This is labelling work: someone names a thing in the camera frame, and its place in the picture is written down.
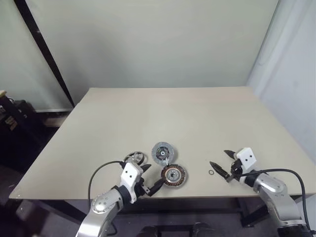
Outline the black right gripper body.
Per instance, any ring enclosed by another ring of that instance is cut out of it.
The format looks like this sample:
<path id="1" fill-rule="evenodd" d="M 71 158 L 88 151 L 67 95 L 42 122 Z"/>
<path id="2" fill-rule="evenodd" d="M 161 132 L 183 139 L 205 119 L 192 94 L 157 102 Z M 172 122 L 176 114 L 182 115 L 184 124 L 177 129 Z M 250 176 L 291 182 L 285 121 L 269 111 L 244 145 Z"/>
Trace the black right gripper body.
<path id="1" fill-rule="evenodd" d="M 230 180 L 237 180 L 240 183 L 244 183 L 244 178 L 241 177 L 243 174 L 243 166 L 240 159 L 236 159 L 231 165 Z"/>

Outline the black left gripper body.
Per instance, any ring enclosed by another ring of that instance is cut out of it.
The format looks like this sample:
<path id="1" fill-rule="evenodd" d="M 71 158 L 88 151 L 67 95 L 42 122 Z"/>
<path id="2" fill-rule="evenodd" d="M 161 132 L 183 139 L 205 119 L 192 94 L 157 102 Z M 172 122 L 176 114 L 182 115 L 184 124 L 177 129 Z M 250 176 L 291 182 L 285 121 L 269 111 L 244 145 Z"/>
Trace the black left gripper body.
<path id="1" fill-rule="evenodd" d="M 144 184 L 145 180 L 144 180 L 144 178 L 142 178 L 142 175 L 143 175 L 143 173 L 141 173 L 138 176 L 138 178 L 136 180 L 136 184 L 134 186 L 134 192 L 135 192 L 137 198 L 142 197 L 144 195 L 147 195 L 149 197 L 151 196 L 151 190 L 150 190 L 150 188 L 148 188 Z"/>

